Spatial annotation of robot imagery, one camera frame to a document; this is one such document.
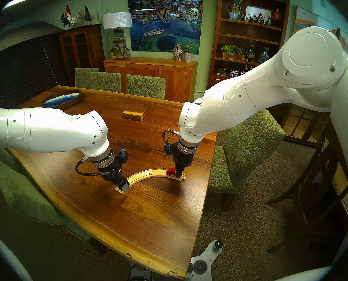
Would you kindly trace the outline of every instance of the green upholstered chair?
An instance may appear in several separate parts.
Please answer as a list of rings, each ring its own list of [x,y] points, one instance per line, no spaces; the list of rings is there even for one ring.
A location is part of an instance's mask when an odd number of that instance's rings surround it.
[[[162,77],[126,75],[126,91],[135,96],[163,100],[165,99],[165,83],[165,78]]]
[[[121,74],[111,72],[90,72],[89,88],[122,92]]]
[[[89,74],[99,72],[98,68],[75,68],[75,86],[80,88],[89,88]]]
[[[90,235],[55,208],[28,177],[13,156],[0,148],[0,190],[6,202],[25,217],[62,227],[89,241]]]
[[[224,211],[228,211],[247,176],[274,151],[283,137],[282,128],[264,109],[232,128],[224,146],[216,145],[208,191],[226,194]]]

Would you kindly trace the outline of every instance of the carpet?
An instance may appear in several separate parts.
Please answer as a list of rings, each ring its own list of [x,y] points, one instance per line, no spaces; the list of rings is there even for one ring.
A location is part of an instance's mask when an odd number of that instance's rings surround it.
[[[282,141],[247,177],[228,213],[221,209],[221,195],[209,193],[205,200],[194,256],[213,240],[222,240],[222,253],[212,265],[213,281],[276,280],[329,265],[334,252],[319,254],[305,242],[291,243],[276,252],[266,249],[296,230],[292,201],[272,207],[266,201],[289,188],[305,169],[314,149]],[[0,201],[5,201],[0,192]],[[101,256],[89,243],[62,228],[19,218],[17,212],[0,211],[0,239],[15,253],[33,280],[124,281],[129,263],[107,249]],[[28,231],[36,236],[27,239]]]

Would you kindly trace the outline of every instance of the rooster figurine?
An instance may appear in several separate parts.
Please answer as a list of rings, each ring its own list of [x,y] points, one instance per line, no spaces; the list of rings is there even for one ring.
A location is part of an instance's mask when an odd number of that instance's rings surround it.
[[[70,14],[69,5],[66,5],[65,17],[74,26],[74,24],[78,21],[79,18],[84,19],[84,13],[82,11],[79,11],[76,17],[72,17]]]
[[[87,6],[85,6],[84,8],[84,16],[85,16],[87,25],[88,25],[88,21],[91,21],[91,25],[92,25],[91,14],[89,13]]]

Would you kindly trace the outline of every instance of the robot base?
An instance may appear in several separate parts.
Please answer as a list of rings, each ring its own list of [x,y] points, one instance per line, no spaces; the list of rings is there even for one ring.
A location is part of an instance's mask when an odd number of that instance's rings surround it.
[[[205,251],[196,257],[191,258],[190,267],[187,272],[185,281],[212,281],[210,267],[218,255],[222,252],[223,243],[221,241],[212,241]],[[151,280],[151,271],[144,271],[144,267],[129,260],[131,268],[130,280]],[[174,281],[179,280],[170,276],[162,276],[157,273],[152,274],[152,281]]]

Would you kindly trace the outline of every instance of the wooden cabinet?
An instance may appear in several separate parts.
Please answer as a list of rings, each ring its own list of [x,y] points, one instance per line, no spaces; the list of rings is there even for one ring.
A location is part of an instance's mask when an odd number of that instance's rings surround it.
[[[165,99],[174,102],[192,102],[195,92],[197,61],[130,57],[104,61],[105,71],[120,73],[122,92],[126,93],[126,74],[164,77]]]
[[[75,68],[96,67],[104,71],[104,48],[99,24],[61,32],[59,41],[71,86],[75,86]]]

